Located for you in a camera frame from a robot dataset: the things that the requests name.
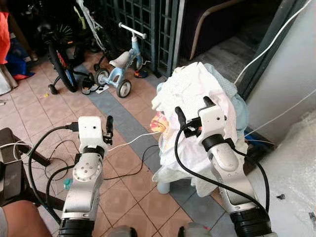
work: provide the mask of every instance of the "white cloth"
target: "white cloth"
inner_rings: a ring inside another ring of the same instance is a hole
[[[153,181],[168,183],[178,179],[191,177],[176,161],[174,142],[180,129],[178,117],[174,111],[180,106],[187,120],[198,117],[198,110],[205,107],[203,97],[208,96],[221,107],[227,122],[224,128],[224,138],[232,138],[237,142],[236,114],[234,106],[219,85],[216,78],[210,74],[202,63],[192,63],[175,70],[173,75],[162,85],[157,96],[152,100],[153,109],[163,111],[169,122],[169,127],[159,140],[160,164],[162,167],[154,174]],[[243,139],[237,149],[245,152],[247,145]],[[195,136],[184,138],[180,136],[178,153],[182,163],[194,172],[215,179],[211,173],[211,162],[204,148],[199,146]],[[201,179],[192,177],[192,185],[196,186],[200,197],[208,195],[216,186]]]

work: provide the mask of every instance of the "light blue tricycle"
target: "light blue tricycle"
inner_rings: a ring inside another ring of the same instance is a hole
[[[147,35],[123,25],[122,22],[120,22],[118,26],[133,33],[132,48],[128,52],[121,54],[121,56],[117,59],[109,62],[115,67],[111,73],[109,73],[109,71],[106,69],[100,68],[94,76],[94,81],[100,86],[104,86],[105,84],[113,85],[117,89],[118,97],[125,98],[132,89],[131,82],[127,79],[124,79],[124,73],[126,69],[133,63],[134,60],[136,60],[135,68],[137,70],[140,70],[143,66],[143,57],[139,51],[136,35],[139,35],[143,39],[146,39]]]

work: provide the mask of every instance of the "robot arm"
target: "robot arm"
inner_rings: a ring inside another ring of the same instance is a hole
[[[99,117],[80,117],[80,159],[73,169],[73,184],[67,194],[59,229],[60,237],[92,236],[102,184],[103,157],[112,144],[113,118],[108,116],[103,136]]]
[[[271,231],[267,212],[264,208],[258,208],[258,205],[249,199],[252,198],[257,201],[253,188],[243,171],[244,160],[237,158],[230,146],[231,142],[223,138],[226,116],[210,98],[204,97],[203,99],[206,107],[200,109],[198,118],[188,121],[188,124],[180,107],[177,107],[175,112],[178,115],[185,137],[195,135],[198,144],[204,147],[212,163],[211,171],[217,180],[236,191],[246,194],[241,196],[220,187],[220,194],[235,225],[237,235],[241,237],[277,237],[276,233]]]

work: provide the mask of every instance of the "tiled floor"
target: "tiled floor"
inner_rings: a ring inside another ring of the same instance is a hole
[[[77,69],[93,72],[93,64],[99,58],[100,54],[87,54],[86,62]],[[112,69],[108,64],[103,66]],[[105,125],[107,115],[112,115],[115,121],[113,147],[150,132],[149,124],[155,115],[151,110],[151,100],[156,94],[156,85],[164,79],[153,75],[135,79],[130,70],[125,78],[132,82],[132,92],[125,99],[118,98],[111,86],[100,95],[91,93],[85,96],[80,91],[71,93],[61,81],[56,85],[59,94],[46,97],[47,85],[54,81],[56,72],[49,62],[34,67],[33,71],[36,73],[33,77],[19,81],[19,87],[0,97],[7,101],[5,106],[0,106],[0,129],[10,127],[20,139],[36,142],[49,129],[75,121],[80,116],[100,116]],[[144,150],[156,145],[158,138],[157,134],[149,135],[130,146],[109,152],[104,161],[104,177],[137,171]],[[69,141],[54,151],[56,145],[64,140]],[[49,135],[39,146],[39,151],[46,157],[54,151],[53,158],[71,164],[77,147],[78,134],[60,130]],[[62,161],[53,159],[47,171],[52,173],[64,165]],[[37,163],[33,166],[36,185],[44,191],[47,182],[44,171]],[[170,194],[161,195],[156,190],[156,183],[151,181],[159,167],[158,149],[152,148],[146,154],[144,167],[138,175],[103,182],[94,237],[106,237],[113,227],[119,225],[133,226],[139,237],[175,237],[179,227],[192,219],[210,228],[218,222],[219,226],[215,225],[214,229],[216,233],[220,232],[227,221],[222,207],[211,197],[197,197],[194,188],[185,180],[172,183]],[[50,192],[65,199],[67,191],[62,181],[53,182]],[[39,210],[49,230],[56,236],[58,226],[43,208]]]

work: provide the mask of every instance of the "light blue cloth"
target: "light blue cloth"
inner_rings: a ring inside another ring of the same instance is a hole
[[[204,64],[205,68],[218,81],[222,89],[225,91],[228,98],[231,100],[236,112],[236,131],[238,137],[244,136],[244,131],[248,125],[248,108],[245,101],[237,94],[235,84],[224,78],[214,67],[209,63]],[[158,84],[157,93],[160,91],[163,82]]]

